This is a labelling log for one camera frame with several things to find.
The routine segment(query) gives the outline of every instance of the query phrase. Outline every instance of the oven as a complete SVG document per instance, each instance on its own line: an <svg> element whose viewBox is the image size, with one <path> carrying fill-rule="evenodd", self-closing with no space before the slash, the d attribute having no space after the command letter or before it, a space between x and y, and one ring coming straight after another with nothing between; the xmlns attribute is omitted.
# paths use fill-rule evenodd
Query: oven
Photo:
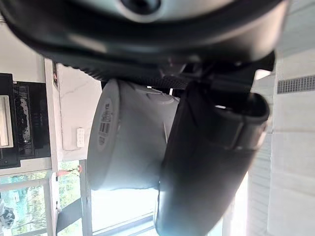
<svg viewBox="0 0 315 236"><path fill-rule="evenodd" d="M12 74L0 73L0 169L50 156L45 84L15 82Z"/></svg>

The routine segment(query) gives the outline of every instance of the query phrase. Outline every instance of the camera lens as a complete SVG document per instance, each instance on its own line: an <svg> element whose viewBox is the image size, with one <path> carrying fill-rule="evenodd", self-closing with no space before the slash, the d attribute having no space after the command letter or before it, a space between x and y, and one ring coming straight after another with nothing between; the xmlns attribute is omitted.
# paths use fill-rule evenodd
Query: camera lens
<svg viewBox="0 0 315 236"><path fill-rule="evenodd" d="M139 15L155 13L161 6L161 0L121 0L130 11Z"/></svg>

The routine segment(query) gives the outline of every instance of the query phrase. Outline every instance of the green foliage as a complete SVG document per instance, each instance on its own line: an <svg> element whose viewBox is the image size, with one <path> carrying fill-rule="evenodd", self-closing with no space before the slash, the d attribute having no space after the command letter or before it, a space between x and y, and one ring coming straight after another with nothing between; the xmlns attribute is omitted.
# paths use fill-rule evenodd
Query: green foliage
<svg viewBox="0 0 315 236"><path fill-rule="evenodd" d="M46 172L22 176L1 178L1 183L14 183L26 180L40 179ZM12 235L46 228L45 200L42 186L27 187L1 193L9 207L14 209L16 221L11 228Z"/></svg>
<svg viewBox="0 0 315 236"><path fill-rule="evenodd" d="M62 162L61 169L73 170L79 165L79 161ZM80 177L76 174L68 174L61 176L59 182L60 207L65 208L81 198L80 192ZM79 219L72 225L58 233L58 236L81 236L82 235L82 220Z"/></svg>
<svg viewBox="0 0 315 236"><path fill-rule="evenodd" d="M72 170L79 165L79 161L62 162L63 170ZM59 196L61 209L71 204L81 197L80 193L80 177L70 173L66 176L61 176L59 182Z"/></svg>

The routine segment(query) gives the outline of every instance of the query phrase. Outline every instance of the vent grille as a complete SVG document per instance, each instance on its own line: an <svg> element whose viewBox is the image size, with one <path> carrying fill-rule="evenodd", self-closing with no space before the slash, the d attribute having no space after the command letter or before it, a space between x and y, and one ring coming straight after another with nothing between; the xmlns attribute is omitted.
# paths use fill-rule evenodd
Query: vent grille
<svg viewBox="0 0 315 236"><path fill-rule="evenodd" d="M277 94L312 90L315 90L315 75L291 80L279 80Z"/></svg>

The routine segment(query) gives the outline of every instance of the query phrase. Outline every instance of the sticker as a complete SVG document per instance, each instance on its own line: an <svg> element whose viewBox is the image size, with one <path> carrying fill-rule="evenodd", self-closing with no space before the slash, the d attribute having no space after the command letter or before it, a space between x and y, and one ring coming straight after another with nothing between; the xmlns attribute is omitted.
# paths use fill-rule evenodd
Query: sticker
<svg viewBox="0 0 315 236"><path fill-rule="evenodd" d="M99 120L97 147L103 150L108 142L111 122L113 120L113 105L110 98L105 100L103 112Z"/></svg>

